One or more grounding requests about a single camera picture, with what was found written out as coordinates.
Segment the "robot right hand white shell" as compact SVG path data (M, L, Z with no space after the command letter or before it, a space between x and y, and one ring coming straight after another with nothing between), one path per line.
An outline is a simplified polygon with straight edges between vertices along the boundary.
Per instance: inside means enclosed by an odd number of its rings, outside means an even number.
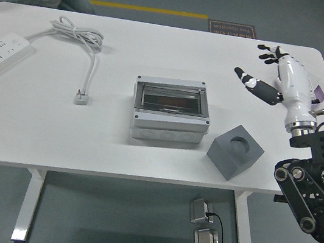
M285 128L293 137L315 132L316 118L311 114L314 90L305 67L284 52L280 46L270 48L265 44L258 49L268 53L260 55L266 64L277 64L277 88L247 74L240 67L234 69L245 88L269 105L281 103L286 107Z

